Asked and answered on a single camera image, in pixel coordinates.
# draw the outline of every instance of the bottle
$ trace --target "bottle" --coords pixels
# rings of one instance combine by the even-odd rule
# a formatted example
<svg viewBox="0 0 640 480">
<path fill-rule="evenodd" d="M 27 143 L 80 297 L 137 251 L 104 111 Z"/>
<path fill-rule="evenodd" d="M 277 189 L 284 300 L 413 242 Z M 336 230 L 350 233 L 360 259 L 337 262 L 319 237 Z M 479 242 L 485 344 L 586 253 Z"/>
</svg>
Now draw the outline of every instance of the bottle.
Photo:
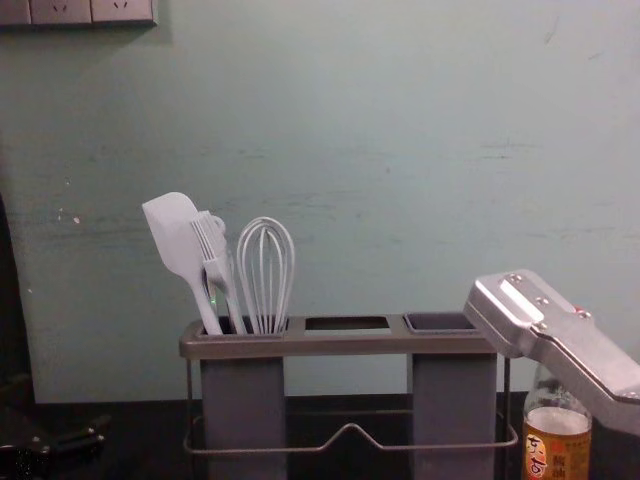
<svg viewBox="0 0 640 480">
<path fill-rule="evenodd" d="M 538 365 L 524 405 L 523 480 L 588 480 L 592 417 Z"/>
</svg>

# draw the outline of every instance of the whisk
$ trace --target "whisk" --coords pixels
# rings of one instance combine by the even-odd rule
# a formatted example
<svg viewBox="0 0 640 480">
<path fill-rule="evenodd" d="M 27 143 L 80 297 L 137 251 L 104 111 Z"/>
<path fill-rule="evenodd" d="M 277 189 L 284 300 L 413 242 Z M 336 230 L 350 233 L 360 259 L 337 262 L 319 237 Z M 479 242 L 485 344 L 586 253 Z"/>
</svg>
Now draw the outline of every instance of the whisk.
<svg viewBox="0 0 640 480">
<path fill-rule="evenodd" d="M 254 333 L 285 329 L 295 263 L 291 235 L 277 220 L 258 217 L 242 230 L 238 275 Z"/>
</svg>

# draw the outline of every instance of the light blue wall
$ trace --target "light blue wall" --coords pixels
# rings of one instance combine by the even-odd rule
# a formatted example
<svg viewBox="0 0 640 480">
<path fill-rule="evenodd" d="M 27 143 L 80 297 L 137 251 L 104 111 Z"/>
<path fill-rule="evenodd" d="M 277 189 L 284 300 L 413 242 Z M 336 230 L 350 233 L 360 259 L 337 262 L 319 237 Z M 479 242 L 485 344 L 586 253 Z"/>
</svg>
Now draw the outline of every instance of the light blue wall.
<svg viewBox="0 0 640 480">
<path fill-rule="evenodd" d="M 458 309 L 479 274 L 528 267 L 640 360 L 634 4 L 161 0 L 147 32 L 0 36 L 38 400 L 183 396 L 196 310 L 140 210 L 173 190 L 234 235 L 286 224 L 294 313 Z M 296 361 L 287 381 L 402 391 L 404 360 Z"/>
</svg>

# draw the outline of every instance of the power socket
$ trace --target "power socket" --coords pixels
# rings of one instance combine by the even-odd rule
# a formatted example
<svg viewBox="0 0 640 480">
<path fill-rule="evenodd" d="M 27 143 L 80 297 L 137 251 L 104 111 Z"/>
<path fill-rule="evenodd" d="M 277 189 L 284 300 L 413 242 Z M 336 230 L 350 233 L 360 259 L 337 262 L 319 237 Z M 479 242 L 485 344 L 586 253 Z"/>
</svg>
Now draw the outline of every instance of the power socket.
<svg viewBox="0 0 640 480">
<path fill-rule="evenodd" d="M 31 0 L 34 25 L 91 23 L 90 0 Z"/>
<path fill-rule="evenodd" d="M 0 0 L 0 27 L 30 23 L 29 0 Z"/>
<path fill-rule="evenodd" d="M 153 0 L 91 0 L 93 23 L 154 24 Z"/>
</svg>

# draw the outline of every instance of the black countertop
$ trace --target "black countertop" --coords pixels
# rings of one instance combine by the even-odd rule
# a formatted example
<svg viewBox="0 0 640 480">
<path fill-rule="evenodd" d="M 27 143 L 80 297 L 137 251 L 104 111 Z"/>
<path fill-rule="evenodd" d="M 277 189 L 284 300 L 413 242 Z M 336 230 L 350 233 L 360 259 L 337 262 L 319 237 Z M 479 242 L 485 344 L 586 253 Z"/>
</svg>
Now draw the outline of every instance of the black countertop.
<svg viewBox="0 0 640 480">
<path fill-rule="evenodd" d="M 520 432 L 523 393 L 512 394 L 511 423 Z M 385 442 L 408 441 L 404 395 L 294 398 L 288 401 L 289 441 L 296 445 L 324 442 L 357 411 L 357 422 Z M 381 408 L 394 415 L 368 413 Z M 52 433 L 82 427 L 102 414 L 112 417 L 105 450 L 99 462 L 60 472 L 54 480 L 164 480 L 189 478 L 189 464 L 182 450 L 187 425 L 183 401 L 38 405 L 29 415 Z M 510 451 L 509 480 L 520 478 L 520 446 Z M 379 453 L 356 435 L 347 434 L 321 455 L 289 457 L 290 480 L 409 479 L 406 453 Z M 594 425 L 591 480 L 638 480 L 640 439 Z"/>
</svg>

